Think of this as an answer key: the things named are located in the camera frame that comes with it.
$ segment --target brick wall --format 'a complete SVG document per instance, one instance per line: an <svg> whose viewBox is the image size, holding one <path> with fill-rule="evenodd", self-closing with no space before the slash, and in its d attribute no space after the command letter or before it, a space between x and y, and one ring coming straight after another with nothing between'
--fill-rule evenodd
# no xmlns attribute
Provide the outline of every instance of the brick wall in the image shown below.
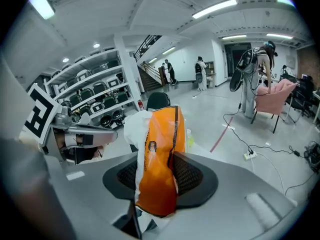
<svg viewBox="0 0 320 240"><path fill-rule="evenodd" d="M298 78L301 78L302 74L312 76L314 85L320 88L320 57L316 50L316 47L309 46L303 49L297 50L298 55Z"/></svg>

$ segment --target pink cushion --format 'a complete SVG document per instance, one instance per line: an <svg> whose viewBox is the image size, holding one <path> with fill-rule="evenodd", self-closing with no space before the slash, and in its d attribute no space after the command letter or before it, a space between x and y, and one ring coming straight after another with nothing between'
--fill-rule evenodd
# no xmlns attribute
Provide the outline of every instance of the pink cushion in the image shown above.
<svg viewBox="0 0 320 240"><path fill-rule="evenodd" d="M256 110L274 115L280 115L283 105L289 94L296 88L297 84L282 79L276 85L271 87L271 93L268 93L268 87L259 86L257 97L255 98Z"/></svg>

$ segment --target metal shelf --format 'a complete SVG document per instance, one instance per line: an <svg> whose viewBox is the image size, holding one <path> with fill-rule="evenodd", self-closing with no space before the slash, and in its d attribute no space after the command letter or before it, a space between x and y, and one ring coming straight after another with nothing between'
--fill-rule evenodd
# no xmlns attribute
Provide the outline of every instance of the metal shelf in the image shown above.
<svg viewBox="0 0 320 240"><path fill-rule="evenodd" d="M88 58L78 61L77 63L67 67L65 70L61 71L54 78L46 83L46 85L59 85L66 82L70 78L74 77L81 70L89 70L95 66L101 65L107 61L114 60L117 58L118 50L112 49L107 50Z"/></svg>
<svg viewBox="0 0 320 240"><path fill-rule="evenodd" d="M98 116L100 116L100 115L102 115L102 114L104 114L104 113L107 113L107 112L109 112L109 111L111 111L111 110L114 110L114 109L116 109L116 108L118 108L118 107L120 107L120 106L123 106L123 105L125 105L125 104L131 103L131 102L133 102L133 101L134 101L133 98L129 98L128 100L126 100L126 101L124 101L124 102L122 102L122 103L115 104L115 105L113 105L113 106L111 106L111 107L108 107L108 108L106 108L106 109L103 109L103 110L101 110L101 111L99 111L99 112L97 112L97 113L94 113L94 114L90 115L90 118L91 118L91 119L94 119L94 118L96 118L96 117L98 117Z"/></svg>
<svg viewBox="0 0 320 240"><path fill-rule="evenodd" d="M102 96L102 95L104 95L104 94L106 94L106 93L109 93L109 92L111 92L111 91L113 91L113 90L116 90L116 89L125 87L125 86L127 86L128 84L129 84L129 83L125 82L125 83L119 84L119 85L117 85L117 86L115 86L115 87L112 87L112 88L109 88L109 89L104 90L104 91L102 91L102 92L99 92L99 93L97 93L96 95L93 95L93 96L91 96L90 98L87 98L87 99L85 99L84 101L82 101L82 102L78 103L77 105L73 106L73 107L71 108L71 110L74 111L74 110L76 110L77 108L80 108L82 105L86 104L87 102L89 102L89 101L91 101L91 100L93 100L93 99L95 99L95 98L97 98L97 97L99 97L99 96Z"/></svg>
<svg viewBox="0 0 320 240"><path fill-rule="evenodd" d="M104 71L101 71L99 73L93 74L77 83L75 83L74 85L70 86L69 88L65 89L63 92L61 92L59 95L55 96L53 99L56 101L58 99L62 99L65 98L66 96L68 96L70 93L72 93L75 90L79 90L82 87L85 87L89 84L94 83L97 80L100 80L101 78L107 76L110 72L121 69L123 66L119 65L119 66L114 66L111 68L108 68Z"/></svg>

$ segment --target fire extinguisher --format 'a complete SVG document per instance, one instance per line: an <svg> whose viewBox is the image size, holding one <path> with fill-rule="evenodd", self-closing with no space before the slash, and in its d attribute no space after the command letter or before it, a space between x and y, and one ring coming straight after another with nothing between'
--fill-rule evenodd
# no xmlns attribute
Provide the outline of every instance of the fire extinguisher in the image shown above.
<svg viewBox="0 0 320 240"><path fill-rule="evenodd" d="M138 101L138 105L139 105L140 111L145 110L144 104L141 99Z"/></svg>

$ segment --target ceiling light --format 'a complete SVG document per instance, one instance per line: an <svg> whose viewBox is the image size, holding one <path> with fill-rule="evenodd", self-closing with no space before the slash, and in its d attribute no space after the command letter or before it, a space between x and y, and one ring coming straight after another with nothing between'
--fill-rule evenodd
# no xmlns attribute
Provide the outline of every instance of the ceiling light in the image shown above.
<svg viewBox="0 0 320 240"><path fill-rule="evenodd" d="M156 60L157 58L153 58L152 60L149 61L149 63L152 63Z"/></svg>
<svg viewBox="0 0 320 240"><path fill-rule="evenodd" d="M174 49L176 49L176 47L172 47L172 48L170 48L169 50L166 50L165 52L163 52L162 54L167 54L168 52L170 52L170 51L172 51L172 50L174 50Z"/></svg>
<svg viewBox="0 0 320 240"><path fill-rule="evenodd" d="M240 35L226 36L226 37L223 37L222 39L225 40L225 39L246 38L246 37L247 37L246 34L240 34Z"/></svg>
<svg viewBox="0 0 320 240"><path fill-rule="evenodd" d="M295 7L295 4L291 0L276 0L276 1L279 3L284 3L284 4Z"/></svg>
<svg viewBox="0 0 320 240"><path fill-rule="evenodd" d="M55 15L55 11L48 0L29 0L29 2L45 20Z"/></svg>
<svg viewBox="0 0 320 240"><path fill-rule="evenodd" d="M288 36L288 35L282 35L282 34L266 34L267 37L275 37L275 38L284 38L284 39L292 39L294 38L293 36Z"/></svg>
<svg viewBox="0 0 320 240"><path fill-rule="evenodd" d="M203 15L212 13L212 12L214 12L216 10L219 10L219 9L222 9L222 8L225 8L225 7L235 6L236 4L237 4L236 0L224 1L224 2L221 2L221 3L215 4L215 5L212 5L212 6L208 7L208 8L206 8L206 9L203 9L203 10L193 14L192 17L194 17L195 19L198 19Z"/></svg>

